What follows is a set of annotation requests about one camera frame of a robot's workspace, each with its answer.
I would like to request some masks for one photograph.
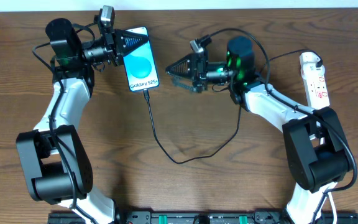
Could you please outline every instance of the wooden table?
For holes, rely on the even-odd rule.
[[[45,223],[51,210],[62,209],[30,198],[15,140],[39,122],[52,95],[52,75],[31,48],[48,41],[45,26],[52,19],[88,24],[95,14],[0,13],[0,223]],[[213,152],[234,132],[237,106],[227,92],[191,94],[174,87],[165,67],[190,53],[190,40],[240,27],[253,33],[270,57],[309,47],[324,58],[331,107],[358,164],[358,9],[117,11],[115,27],[131,26],[149,29],[161,82],[150,91],[151,104],[160,141],[175,159]],[[210,61],[224,60],[226,42],[235,35],[214,37]],[[261,66],[262,54],[256,47],[255,52]],[[49,60],[53,52],[42,49],[40,54]],[[224,150],[179,166],[154,141],[144,97],[129,91],[124,68],[109,66],[95,76],[79,135],[94,184],[121,207],[249,211],[281,209],[291,199],[295,181],[283,136],[261,117],[244,111],[238,135]],[[271,83],[306,103],[296,55],[272,63]],[[349,173],[340,185],[350,178]],[[339,210],[358,212],[358,180],[334,198]]]

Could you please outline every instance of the white wall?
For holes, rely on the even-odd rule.
[[[0,12],[358,7],[358,0],[0,0]]]

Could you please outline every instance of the blue screen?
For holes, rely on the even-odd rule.
[[[148,35],[145,27],[127,31]],[[150,41],[126,55],[124,65],[131,91],[144,90],[159,85]]]

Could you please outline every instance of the wood grain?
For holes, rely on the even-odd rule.
[[[45,223],[51,210],[61,210],[29,197],[15,146],[18,133],[35,126],[52,95],[52,76],[31,48],[48,41],[44,30],[52,19],[88,24],[96,13],[0,13],[0,223]],[[161,82],[150,91],[151,104],[157,134],[175,159],[214,151],[234,132],[237,106],[227,93],[197,95],[174,87],[165,67],[190,52],[191,39],[241,27],[253,33],[271,57],[302,47],[322,55],[331,107],[358,164],[358,9],[117,11],[115,26],[149,29]],[[224,58],[226,42],[234,35],[214,38],[211,60]],[[257,64],[262,65],[262,56],[255,51]],[[42,49],[40,54],[49,58],[53,52]],[[290,98],[306,103],[299,69],[295,55],[274,61],[271,82]],[[282,134],[256,115],[243,111],[241,119],[237,137],[215,157],[175,165],[153,139],[142,94],[129,91],[123,67],[110,66],[96,73],[79,135],[93,165],[95,184],[121,207],[281,209],[295,184]],[[358,181],[334,198],[339,210],[358,212]]]

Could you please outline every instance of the phone screen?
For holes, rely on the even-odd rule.
[[[149,36],[146,27],[128,29],[127,31]],[[131,91],[144,90],[160,84],[150,40],[129,55],[126,55],[124,57],[124,66]]]

